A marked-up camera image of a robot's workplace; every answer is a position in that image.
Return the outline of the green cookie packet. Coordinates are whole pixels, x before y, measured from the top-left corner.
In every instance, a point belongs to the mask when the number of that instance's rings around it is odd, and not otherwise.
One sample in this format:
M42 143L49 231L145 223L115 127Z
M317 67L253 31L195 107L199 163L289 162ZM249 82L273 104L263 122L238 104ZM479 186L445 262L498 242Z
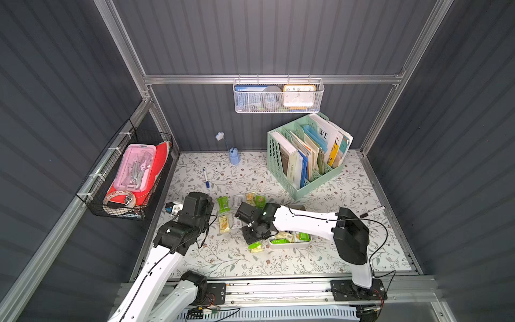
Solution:
M253 253L259 253L259 252L263 252L264 251L264 247L262 245L262 243L259 241L259 242L255 242L251 245L248 246L248 249L249 251L253 254Z
M256 195L255 204L258 208L264 209L266 206L266 197L261 195Z
M229 205L229 197L228 196L219 197L217 199L217 202L219 205L219 213L220 214L227 213L231 210L230 205Z

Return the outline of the yellow cookie packet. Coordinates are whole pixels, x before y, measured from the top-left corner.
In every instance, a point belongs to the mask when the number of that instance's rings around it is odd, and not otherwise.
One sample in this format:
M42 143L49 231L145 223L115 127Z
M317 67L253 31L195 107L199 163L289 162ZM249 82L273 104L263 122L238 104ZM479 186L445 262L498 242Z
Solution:
M230 221L228 215L222 215L219 217L219 233L228 233L231 231Z
M254 192L249 192L245 194L245 202L251 206L256 206L256 194Z

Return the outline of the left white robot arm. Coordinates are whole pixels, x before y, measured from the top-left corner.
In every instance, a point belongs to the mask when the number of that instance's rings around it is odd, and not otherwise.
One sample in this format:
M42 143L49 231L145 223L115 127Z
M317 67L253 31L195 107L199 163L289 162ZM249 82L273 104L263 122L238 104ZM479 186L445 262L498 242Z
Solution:
M188 272L159 305L165 284L189 248L209 230L213 200L205 193L189 193L176 217L161 225L146 264L110 321L174 321L186 307L202 301L206 278Z

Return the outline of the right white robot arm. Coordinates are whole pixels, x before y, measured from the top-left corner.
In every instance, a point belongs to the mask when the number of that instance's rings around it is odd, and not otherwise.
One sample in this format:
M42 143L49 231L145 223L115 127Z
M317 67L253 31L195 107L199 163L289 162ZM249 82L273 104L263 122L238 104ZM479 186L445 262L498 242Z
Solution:
M263 209L242 203L235 218L243 223L241 230L249 245L280 232L307 233L332 241L340 258L351 269L352 283L358 288L372 288L370 231L350 209L342 207L336 213L317 213L277 203L267 203Z

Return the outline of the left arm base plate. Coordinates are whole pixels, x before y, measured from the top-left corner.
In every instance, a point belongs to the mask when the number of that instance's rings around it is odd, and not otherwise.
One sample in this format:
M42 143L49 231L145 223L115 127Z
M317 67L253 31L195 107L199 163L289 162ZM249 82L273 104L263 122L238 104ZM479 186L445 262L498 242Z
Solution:
M209 307L212 305L223 305L227 295L225 283L204 283L197 289L197 298L193 305Z

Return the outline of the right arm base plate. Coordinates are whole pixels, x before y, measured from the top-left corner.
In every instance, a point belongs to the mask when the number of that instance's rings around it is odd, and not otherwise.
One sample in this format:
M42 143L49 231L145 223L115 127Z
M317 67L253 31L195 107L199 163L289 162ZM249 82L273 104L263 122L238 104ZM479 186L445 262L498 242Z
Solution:
M336 302L342 301L384 301L388 298L386 288L380 279L372 279L370 288L358 287L351 280L331 280L330 291Z

